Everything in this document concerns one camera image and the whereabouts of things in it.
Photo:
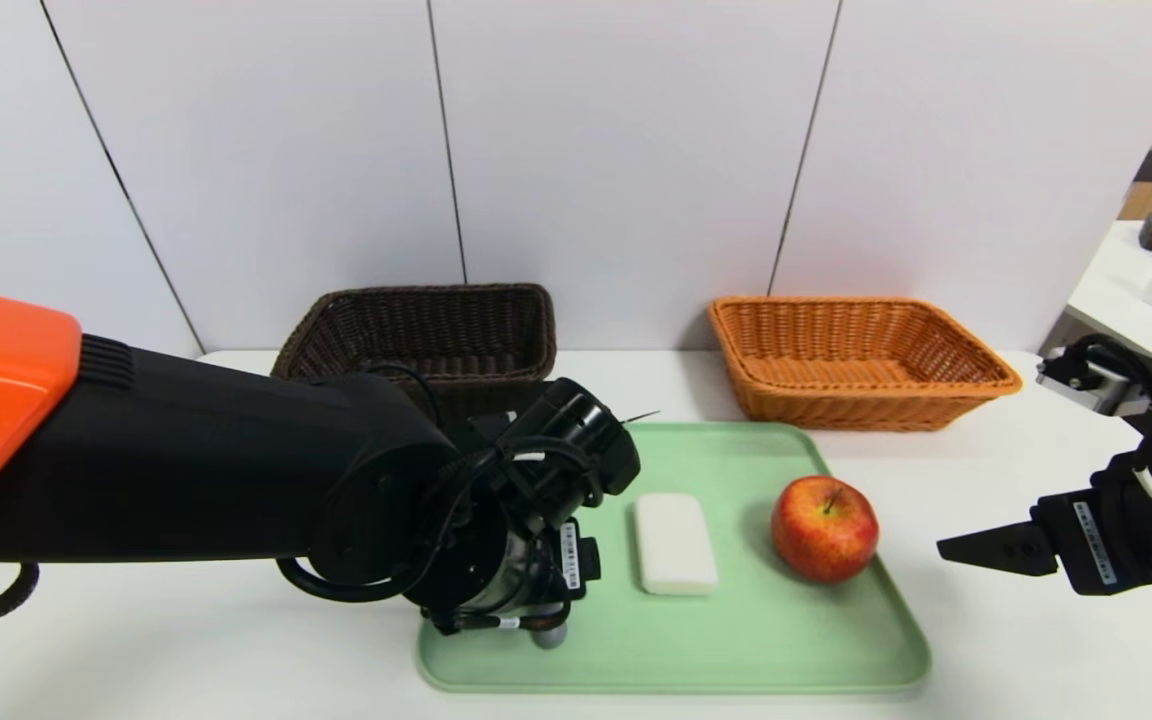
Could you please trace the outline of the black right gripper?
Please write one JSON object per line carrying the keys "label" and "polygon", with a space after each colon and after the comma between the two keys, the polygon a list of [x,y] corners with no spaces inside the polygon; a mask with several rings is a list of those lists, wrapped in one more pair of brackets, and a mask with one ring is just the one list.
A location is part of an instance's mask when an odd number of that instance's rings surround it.
{"label": "black right gripper", "polygon": [[1060,564],[1083,596],[1152,585],[1152,477],[1146,471],[1107,467],[1087,488],[1039,498],[1030,518],[940,539],[935,548],[946,561],[1021,577],[1046,577]]}

